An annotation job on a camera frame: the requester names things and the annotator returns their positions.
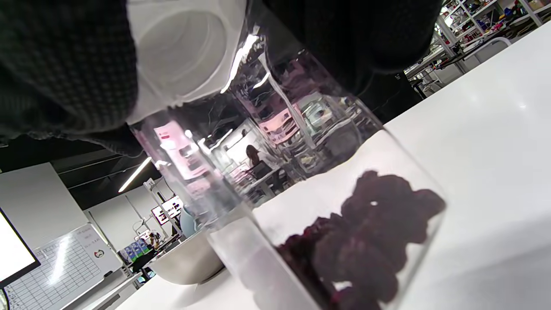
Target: white countertop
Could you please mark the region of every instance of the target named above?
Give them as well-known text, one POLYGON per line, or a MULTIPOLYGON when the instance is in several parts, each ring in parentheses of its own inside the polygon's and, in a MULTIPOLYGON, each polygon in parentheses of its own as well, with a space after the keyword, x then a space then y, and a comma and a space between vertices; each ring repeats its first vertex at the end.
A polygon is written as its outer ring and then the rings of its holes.
MULTIPOLYGON (((549 309, 549 38, 551 23, 387 124, 442 185, 449 202, 401 310, 549 309)), ((362 148, 377 148, 374 144, 370 140, 362 148)), ((156 276, 119 309, 145 304, 257 309, 227 272, 198 287, 156 276)))

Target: white plastic lid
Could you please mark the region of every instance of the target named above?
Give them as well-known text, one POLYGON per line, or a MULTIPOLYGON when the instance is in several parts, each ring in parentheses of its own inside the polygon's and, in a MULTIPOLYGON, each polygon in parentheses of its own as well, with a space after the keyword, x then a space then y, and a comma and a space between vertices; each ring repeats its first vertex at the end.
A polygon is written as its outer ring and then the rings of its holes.
POLYGON ((130 2, 138 103, 127 123, 220 91, 228 82, 246 0, 130 2))

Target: white wall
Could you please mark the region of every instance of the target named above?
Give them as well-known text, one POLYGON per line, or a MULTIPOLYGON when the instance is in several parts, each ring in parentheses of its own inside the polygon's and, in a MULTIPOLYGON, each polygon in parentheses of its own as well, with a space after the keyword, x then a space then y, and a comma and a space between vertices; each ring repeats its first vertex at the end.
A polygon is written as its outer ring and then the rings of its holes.
POLYGON ((88 222, 50 163, 0 174, 0 208, 31 249, 88 222))
MULTIPOLYGON (((157 191, 160 191, 165 199, 172 197, 172 191, 166 186, 164 181, 159 182, 155 187, 155 193, 157 191)), ((136 224, 134 227, 138 228, 139 224, 137 222, 140 221, 140 216, 148 218, 152 215, 151 209, 156 206, 157 203, 148 193, 148 190, 140 186, 93 206, 87 209, 86 212, 91 215, 115 250, 119 251, 134 242, 136 233, 132 227, 136 224), (130 203, 140 215, 135 212, 125 196, 128 197, 130 203)), ((172 235, 172 224, 170 222, 165 223, 161 227, 157 220, 152 217, 147 221, 147 225, 152 231, 160 233, 161 236, 172 235)), ((139 231, 143 232, 145 229, 145 227, 142 227, 139 231)))

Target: black knit fabric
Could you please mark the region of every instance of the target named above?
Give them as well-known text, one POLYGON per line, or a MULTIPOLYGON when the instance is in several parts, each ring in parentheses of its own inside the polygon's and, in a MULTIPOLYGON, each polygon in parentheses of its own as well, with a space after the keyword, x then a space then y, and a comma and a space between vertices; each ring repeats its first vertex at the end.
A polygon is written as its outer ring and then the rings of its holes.
POLYGON ((0 0, 0 82, 0 139, 141 152, 125 125, 138 93, 126 1, 0 0))
MULTIPOLYGON (((350 92, 428 48, 440 0, 263 0, 350 92)), ((0 0, 0 144, 20 135, 137 156, 125 120, 136 51, 125 0, 0 0)))
POLYGON ((263 0, 350 92, 427 52, 440 0, 263 0))

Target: metal bowl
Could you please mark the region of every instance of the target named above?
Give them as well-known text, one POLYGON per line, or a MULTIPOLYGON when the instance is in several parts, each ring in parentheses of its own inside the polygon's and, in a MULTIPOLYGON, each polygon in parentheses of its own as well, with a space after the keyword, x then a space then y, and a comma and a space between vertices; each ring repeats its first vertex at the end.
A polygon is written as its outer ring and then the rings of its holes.
POLYGON ((149 267, 168 282, 191 285, 210 279, 224 265, 208 243, 207 234, 200 231, 158 256, 149 267))

